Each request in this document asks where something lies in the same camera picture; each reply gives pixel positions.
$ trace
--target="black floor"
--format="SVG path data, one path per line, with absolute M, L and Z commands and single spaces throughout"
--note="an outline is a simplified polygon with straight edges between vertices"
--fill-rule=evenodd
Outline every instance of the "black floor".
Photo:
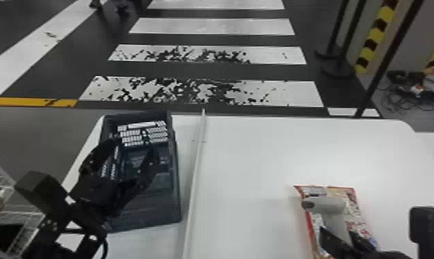
M 77 107 L 111 109 L 171 109 L 232 114 L 328 116 L 328 107 L 357 107 L 364 90 L 356 78 L 333 80 L 320 71 L 315 46 L 326 41 L 340 4 L 339 0 L 284 0 L 286 10 L 146 10 L 148 3 L 129 3 L 130 16 L 120 18 L 112 3 L 94 13 L 60 44 L 16 81 L 2 97 L 77 99 L 95 75 L 155 76 L 183 79 L 259 79 L 315 81 L 323 108 L 120 103 L 80 101 Z M 128 34 L 139 17 L 280 18 L 289 17 L 294 36 L 227 36 Z M 144 63 L 107 61 L 116 46 L 131 44 L 276 45 L 300 46 L 308 65 L 242 65 L 193 63 Z
M 0 2 L 0 54 L 75 0 Z

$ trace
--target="black pole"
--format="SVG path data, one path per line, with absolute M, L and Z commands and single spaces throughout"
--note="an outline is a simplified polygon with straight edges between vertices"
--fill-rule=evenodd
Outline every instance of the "black pole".
M 365 9 L 366 0 L 359 0 L 357 8 L 352 17 L 351 25 L 346 34 L 346 39 L 342 45 L 341 54 L 336 63 L 325 63 L 322 66 L 322 71 L 333 78 L 337 79 L 348 79 L 355 75 L 355 69 L 350 65 L 344 65 L 347 63 L 346 56 L 349 48 L 351 47 L 353 36 L 357 30 L 358 24 L 360 22 L 360 17 L 362 16 L 363 9 Z
M 402 25 L 400 26 L 399 30 L 397 31 L 397 34 L 394 37 L 394 40 L 391 43 L 391 46 L 387 50 L 386 56 L 384 56 L 381 65 L 378 68 L 378 71 L 375 74 L 375 77 L 373 77 L 373 80 L 370 83 L 370 86 L 368 87 L 368 90 L 366 91 L 365 97 L 363 98 L 362 103 L 357 109 L 357 112 L 354 115 L 354 118 L 361 118 L 363 115 L 363 111 L 365 111 L 366 106 L 371 100 L 371 97 L 375 93 L 376 89 L 378 88 L 379 83 L 381 82 L 382 77 L 386 73 L 387 69 L 389 68 L 389 65 L 391 64 L 392 59 L 395 56 L 395 53 L 400 47 L 400 44 L 404 40 L 406 33 L 409 31 L 411 24 L 415 20 L 415 17 L 418 15 L 418 12 L 420 11 L 420 8 L 422 4 L 424 3 L 424 0 L 414 0 L 411 4 L 411 7 L 409 11 L 406 13 L 406 16 L 404 18 L 404 21 L 402 22 Z
M 329 37 L 328 45 L 321 45 L 317 48 L 315 53 L 321 59 L 337 59 L 340 55 L 340 51 L 335 49 L 336 41 L 338 40 L 339 30 L 341 29 L 342 22 L 344 21 L 344 14 L 346 13 L 347 6 L 349 5 L 350 0 L 342 0 L 341 6 L 339 7 L 338 17 L 336 18 L 336 22 L 334 24 L 333 32 Z
M 334 45 L 336 45 L 336 41 L 338 40 L 339 30 L 342 25 L 342 21 L 344 21 L 344 14 L 346 13 L 347 6 L 350 0 L 343 0 L 341 3 L 341 7 L 339 9 L 338 18 L 336 19 L 336 23 L 334 25 L 333 34 L 329 39 L 327 53 L 331 53 L 333 51 Z
M 337 66 L 341 67 L 346 61 L 347 52 L 351 47 L 351 43 L 353 40 L 353 35 L 355 34 L 355 30 L 357 30 L 358 23 L 360 22 L 360 17 L 362 17 L 363 9 L 365 8 L 366 0 L 360 0 L 357 5 L 357 9 L 353 14 L 353 18 L 351 21 L 351 26 L 349 27 L 349 31 L 347 32 L 346 39 L 344 40 L 344 45 L 342 46 L 341 55 L 338 59 Z

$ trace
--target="wire basket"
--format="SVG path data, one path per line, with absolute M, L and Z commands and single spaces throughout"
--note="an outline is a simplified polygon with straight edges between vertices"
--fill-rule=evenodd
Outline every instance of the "wire basket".
M 0 167 L 0 258 L 20 258 L 45 217 L 32 205 L 13 205 L 16 182 Z

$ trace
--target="gray floor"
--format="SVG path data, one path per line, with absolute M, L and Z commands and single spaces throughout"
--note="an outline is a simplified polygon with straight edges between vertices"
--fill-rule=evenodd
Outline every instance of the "gray floor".
M 126 112 L 0 107 L 0 166 L 15 180 L 34 170 L 62 182 L 99 117 Z
M 372 77 L 365 75 L 359 76 L 365 88 L 368 87 Z M 384 88 L 390 84 L 387 78 L 384 78 L 379 86 L 379 88 Z M 378 110 L 381 112 L 384 118 L 396 119 L 405 121 L 408 123 L 416 132 L 434 132 L 434 111 L 425 112 L 419 109 L 412 109 L 404 111 L 403 113 L 390 112 L 381 104 L 381 100 L 384 96 L 383 91 L 377 90 L 373 96 L 373 102 L 375 103 Z

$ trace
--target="metal rack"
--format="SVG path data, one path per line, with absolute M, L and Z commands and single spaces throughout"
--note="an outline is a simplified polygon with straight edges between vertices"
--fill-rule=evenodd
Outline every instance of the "metal rack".
M 8 248 L 0 249 L 0 259 L 20 258 L 45 216 L 32 205 L 11 204 L 10 199 L 14 193 L 15 183 L 0 167 L 0 190 L 3 194 L 0 205 L 0 225 L 22 225 Z

